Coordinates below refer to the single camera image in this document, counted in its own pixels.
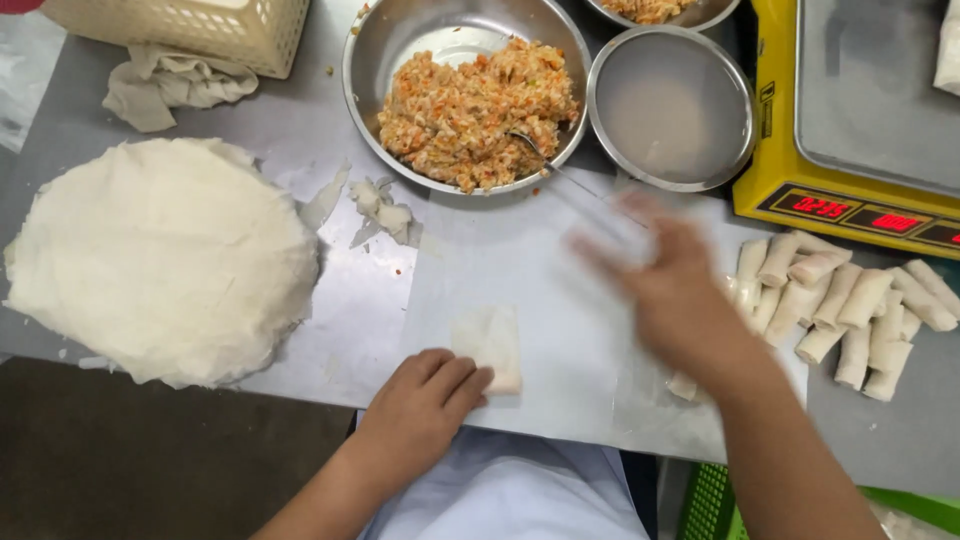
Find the beige plastic basket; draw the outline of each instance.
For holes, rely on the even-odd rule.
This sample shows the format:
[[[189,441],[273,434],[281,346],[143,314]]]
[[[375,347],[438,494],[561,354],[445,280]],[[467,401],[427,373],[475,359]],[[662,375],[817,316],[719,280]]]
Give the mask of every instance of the beige plastic basket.
[[[118,45],[160,43],[286,79],[310,0],[46,0],[67,32]]]

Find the person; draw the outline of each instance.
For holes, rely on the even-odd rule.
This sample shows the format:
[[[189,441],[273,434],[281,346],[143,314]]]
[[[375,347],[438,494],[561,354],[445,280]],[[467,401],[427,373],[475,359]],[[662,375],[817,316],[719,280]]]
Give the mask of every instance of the person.
[[[751,538],[882,540],[765,344],[714,283],[695,228],[639,194],[620,205],[658,239],[647,266],[583,236],[572,250],[636,305],[636,337],[713,398]],[[343,446],[254,538],[648,538],[616,453],[462,428],[492,380],[469,358],[408,357]]]

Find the stainless steel table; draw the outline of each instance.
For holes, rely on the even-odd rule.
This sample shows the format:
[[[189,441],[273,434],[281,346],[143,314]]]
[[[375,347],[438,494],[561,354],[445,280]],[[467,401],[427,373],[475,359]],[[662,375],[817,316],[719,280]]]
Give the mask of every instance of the stainless steel table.
[[[586,4],[562,3],[584,27],[594,54],[616,34],[617,29],[602,23]],[[353,163],[354,180],[390,174],[350,122],[339,74],[329,77],[324,72],[329,65],[339,70],[344,38],[357,11],[354,4],[313,4],[288,81],[264,80],[253,98],[235,106],[180,110],[180,125],[162,136],[218,136],[239,144],[260,157],[269,178],[302,201],[333,178],[344,157]],[[41,184],[100,156],[111,145],[148,138],[111,119],[100,106],[109,71],[126,58],[118,47],[76,37],[66,41],[17,165],[9,177],[0,178],[0,246],[19,230]],[[571,164],[612,172],[590,137]],[[415,215],[423,211],[424,190],[397,183],[393,193]],[[383,358],[395,353],[417,252],[385,236],[371,241],[368,254],[350,250],[360,223],[352,205],[342,200],[322,229],[330,252],[314,293],[313,317],[294,332],[270,369],[241,381],[238,388],[363,407],[389,376],[391,364]],[[869,266],[903,257],[867,249],[870,253],[861,255],[860,262]],[[6,297],[8,287],[6,279],[0,279],[0,298]],[[960,496],[960,468],[955,466],[960,463],[958,335],[923,331],[917,337],[917,353],[890,405],[834,385],[830,375],[835,358],[811,371],[810,413],[856,482]],[[5,308],[0,308],[0,352],[54,360],[63,352],[65,361],[74,363],[94,356]]]

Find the red digital display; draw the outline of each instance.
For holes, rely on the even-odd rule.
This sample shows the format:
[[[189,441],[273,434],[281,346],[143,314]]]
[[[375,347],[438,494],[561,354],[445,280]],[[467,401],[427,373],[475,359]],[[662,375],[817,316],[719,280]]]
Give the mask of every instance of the red digital display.
[[[920,222],[921,221],[919,219],[914,219],[912,217],[886,213],[875,219],[873,225],[875,227],[880,227],[881,229],[888,229],[890,231],[902,233],[904,231],[909,231]]]
[[[824,217],[840,217],[850,206],[815,199],[813,197],[803,197],[799,202],[793,205],[793,209],[804,213],[822,215]]]

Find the yellow scale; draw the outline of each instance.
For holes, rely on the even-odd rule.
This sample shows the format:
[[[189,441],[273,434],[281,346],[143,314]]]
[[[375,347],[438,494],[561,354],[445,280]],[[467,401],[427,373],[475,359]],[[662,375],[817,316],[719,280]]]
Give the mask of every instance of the yellow scale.
[[[758,29],[753,165],[733,186],[739,215],[960,259],[960,200],[827,169],[794,143],[796,0],[754,0]]]

